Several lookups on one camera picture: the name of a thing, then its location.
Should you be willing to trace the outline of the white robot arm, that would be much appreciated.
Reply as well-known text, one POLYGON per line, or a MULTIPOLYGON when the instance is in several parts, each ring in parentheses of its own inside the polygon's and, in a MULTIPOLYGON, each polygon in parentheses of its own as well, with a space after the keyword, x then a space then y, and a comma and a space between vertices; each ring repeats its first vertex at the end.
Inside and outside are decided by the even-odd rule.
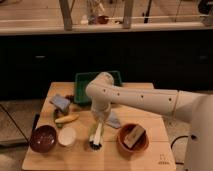
POLYGON ((101 121, 116 103, 189 123, 183 171, 213 171, 213 94, 119 87, 108 72, 99 73, 85 92, 92 101, 92 113, 101 121))

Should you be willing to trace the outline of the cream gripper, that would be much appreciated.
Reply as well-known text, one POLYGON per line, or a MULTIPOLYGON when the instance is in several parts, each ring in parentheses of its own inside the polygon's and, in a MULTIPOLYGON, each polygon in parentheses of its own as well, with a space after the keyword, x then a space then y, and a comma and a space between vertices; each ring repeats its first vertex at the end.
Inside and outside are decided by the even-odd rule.
POLYGON ((97 122, 105 123, 107 118, 110 115, 110 109, 104 109, 104 110, 97 110, 97 109, 91 109, 91 112, 94 116, 94 119, 97 122))

